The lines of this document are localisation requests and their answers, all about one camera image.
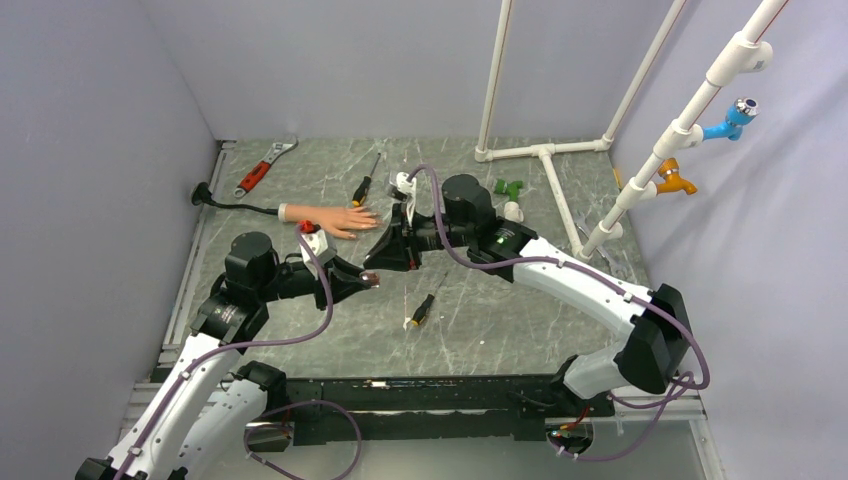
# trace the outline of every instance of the mannequin hand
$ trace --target mannequin hand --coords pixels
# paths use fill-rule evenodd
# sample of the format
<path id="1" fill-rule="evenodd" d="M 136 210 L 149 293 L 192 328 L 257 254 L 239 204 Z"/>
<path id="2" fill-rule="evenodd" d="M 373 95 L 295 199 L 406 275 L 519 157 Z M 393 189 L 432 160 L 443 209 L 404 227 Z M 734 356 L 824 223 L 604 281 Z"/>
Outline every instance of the mannequin hand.
<path id="1" fill-rule="evenodd" d="M 379 226 L 376 213 L 365 207 L 310 207 L 307 205 L 287 205 L 286 221 L 299 222 L 309 220 L 321 226 L 327 233 L 337 238 L 354 239 L 356 235 L 346 230 L 370 230 Z"/>

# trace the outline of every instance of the green valve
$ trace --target green valve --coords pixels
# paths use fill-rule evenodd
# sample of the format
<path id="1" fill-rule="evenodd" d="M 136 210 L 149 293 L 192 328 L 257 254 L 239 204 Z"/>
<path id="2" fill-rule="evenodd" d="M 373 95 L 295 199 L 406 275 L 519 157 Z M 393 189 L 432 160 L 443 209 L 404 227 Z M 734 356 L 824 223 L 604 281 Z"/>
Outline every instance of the green valve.
<path id="1" fill-rule="evenodd" d="M 521 180 L 516 180 L 514 182 L 507 183 L 506 180 L 499 178 L 495 181 L 495 188 L 493 191 L 500 195 L 508 195 L 510 202 L 518 201 L 518 191 L 524 187 L 524 182 Z"/>

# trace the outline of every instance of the faucet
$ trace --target faucet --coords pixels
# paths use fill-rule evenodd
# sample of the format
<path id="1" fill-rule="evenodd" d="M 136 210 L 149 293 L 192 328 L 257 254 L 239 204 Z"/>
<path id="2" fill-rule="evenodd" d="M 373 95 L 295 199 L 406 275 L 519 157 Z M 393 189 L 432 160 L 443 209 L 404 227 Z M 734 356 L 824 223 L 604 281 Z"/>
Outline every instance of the faucet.
<path id="1" fill-rule="evenodd" d="M 753 98 L 737 98 L 733 105 L 727 109 L 724 122 L 704 128 L 704 140 L 713 138 L 728 138 L 739 140 L 742 136 L 742 126 L 751 123 L 757 116 L 757 101 Z"/>
<path id="2" fill-rule="evenodd" d="M 698 188 L 692 182 L 680 176 L 680 166 L 674 157 L 664 161 L 657 173 L 665 180 L 665 183 L 657 184 L 657 194 L 683 190 L 686 195 L 692 195 L 698 191 Z"/>

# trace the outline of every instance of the orange faucet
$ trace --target orange faucet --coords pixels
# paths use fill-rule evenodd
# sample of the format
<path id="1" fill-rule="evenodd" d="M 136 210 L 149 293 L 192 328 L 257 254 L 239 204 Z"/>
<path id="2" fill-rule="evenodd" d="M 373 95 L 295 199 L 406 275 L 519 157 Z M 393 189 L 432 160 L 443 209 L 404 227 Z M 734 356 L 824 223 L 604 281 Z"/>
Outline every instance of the orange faucet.
<path id="1" fill-rule="evenodd" d="M 657 173 L 665 180 L 665 183 L 657 184 L 657 193 L 671 193 L 683 190 L 686 195 L 692 195 L 698 191 L 698 188 L 685 178 L 680 176 L 680 166 L 677 165 L 677 160 L 674 157 L 669 158 L 660 165 Z"/>

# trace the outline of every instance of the wall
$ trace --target wall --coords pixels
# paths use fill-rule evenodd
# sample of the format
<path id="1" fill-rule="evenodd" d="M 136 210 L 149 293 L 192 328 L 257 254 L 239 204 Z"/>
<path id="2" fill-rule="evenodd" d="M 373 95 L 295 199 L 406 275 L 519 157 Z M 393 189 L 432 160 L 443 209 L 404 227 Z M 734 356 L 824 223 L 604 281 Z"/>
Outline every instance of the wall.
<path id="1" fill-rule="evenodd" d="M 613 150 L 633 175 L 715 55 L 759 2 L 693 5 Z M 737 143 L 678 155 L 700 191 L 631 214 L 652 283 L 679 287 L 713 371 L 710 425 L 736 479 L 844 477 L 848 460 L 848 6 L 790 2 L 768 31 L 774 62 L 723 89 L 701 117 L 721 121 L 737 96 L 762 114 Z"/>
<path id="2" fill-rule="evenodd" d="M 0 44 L 0 471 L 73 478 L 158 354 L 215 144 L 135 1 L 5 1 Z"/>
<path id="3" fill-rule="evenodd" d="M 216 138 L 479 133 L 497 0 L 142 3 Z M 516 0 L 493 133 L 600 137 L 670 4 Z"/>

